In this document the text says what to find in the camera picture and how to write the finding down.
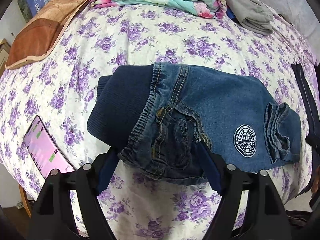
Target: gray folded cloth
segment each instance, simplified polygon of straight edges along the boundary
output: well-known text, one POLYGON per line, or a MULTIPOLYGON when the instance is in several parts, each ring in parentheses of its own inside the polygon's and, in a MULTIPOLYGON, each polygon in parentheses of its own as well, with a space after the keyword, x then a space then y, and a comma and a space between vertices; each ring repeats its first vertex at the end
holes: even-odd
POLYGON ((239 23, 246 29, 268 35, 272 33, 270 9, 258 0, 226 0, 239 23))

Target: metal rivet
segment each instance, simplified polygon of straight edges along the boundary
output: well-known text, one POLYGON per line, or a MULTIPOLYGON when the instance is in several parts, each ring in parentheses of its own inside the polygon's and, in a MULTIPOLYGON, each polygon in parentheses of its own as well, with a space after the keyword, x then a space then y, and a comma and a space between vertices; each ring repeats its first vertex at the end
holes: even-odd
POLYGON ((51 172, 50 172, 50 174, 52 175, 52 176, 55 176, 55 175, 57 175, 59 173, 59 170, 57 170, 57 169, 53 169, 51 172))
POLYGON ((227 169, 228 169, 229 171, 234 171, 234 170, 236 169, 236 166, 234 166, 233 164, 228 164, 228 165, 227 165, 227 169))
POLYGON ((263 177, 265 177, 265 176, 268 175, 268 173, 267 173, 265 170, 261 170, 261 171, 260 171, 260 174, 261 174, 263 177))
POLYGON ((82 166, 82 168, 85 170, 85 171, 88 171, 90 170, 92 167, 92 165, 90 163, 86 163, 85 165, 82 166))

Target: wooden chair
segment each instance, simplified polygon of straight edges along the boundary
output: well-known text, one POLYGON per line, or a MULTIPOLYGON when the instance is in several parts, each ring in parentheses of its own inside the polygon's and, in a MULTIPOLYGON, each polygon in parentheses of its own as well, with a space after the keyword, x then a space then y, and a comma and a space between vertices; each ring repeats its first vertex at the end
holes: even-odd
POLYGON ((24 190, 24 188, 21 187, 20 185, 19 185, 19 190, 20 190, 20 195, 21 195, 21 199, 22 199, 22 203, 24 205, 24 208, 26 209, 28 216, 31 218, 31 206, 30 206, 29 200, 27 198, 27 193, 24 190))

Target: dark fabric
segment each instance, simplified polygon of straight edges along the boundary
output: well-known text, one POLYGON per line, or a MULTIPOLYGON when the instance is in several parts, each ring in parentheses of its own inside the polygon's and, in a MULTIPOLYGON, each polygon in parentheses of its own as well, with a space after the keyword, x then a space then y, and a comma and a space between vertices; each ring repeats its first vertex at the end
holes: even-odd
POLYGON ((99 78, 98 85, 97 85, 97 100, 98 100, 99 96, 101 95, 101 93, 104 89, 104 86, 109 81, 110 77, 111 76, 102 76, 99 78))
POLYGON ((296 229, 300 229, 306 225, 309 218, 311 217, 311 212, 299 211, 299 210, 287 210, 286 211, 290 225, 296 229))
POLYGON ((87 123, 90 134, 119 150, 127 145, 149 96, 152 67, 120 66, 99 79, 97 103, 87 123))
POLYGON ((302 190, 299 195, 304 192, 307 192, 311 189, 313 180, 316 175, 316 169, 320 165, 320 157, 317 152, 320 148, 320 120, 318 115, 318 109, 316 106, 315 99, 312 95, 308 82, 304 76, 303 68, 301 64, 292 64, 291 68, 293 70, 294 76, 296 78, 303 104, 306 109, 308 125, 309 125, 309 134, 306 137, 306 142, 312 147, 312 173, 311 179, 304 190, 302 190))

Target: pink phone screen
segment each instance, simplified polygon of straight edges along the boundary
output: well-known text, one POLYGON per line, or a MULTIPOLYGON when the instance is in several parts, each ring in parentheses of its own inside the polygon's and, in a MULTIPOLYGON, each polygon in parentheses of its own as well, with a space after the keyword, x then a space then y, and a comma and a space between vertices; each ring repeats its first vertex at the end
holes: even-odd
POLYGON ((59 169, 62 173, 74 171, 52 141, 39 116, 34 118, 23 141, 45 179, 53 169, 59 169))

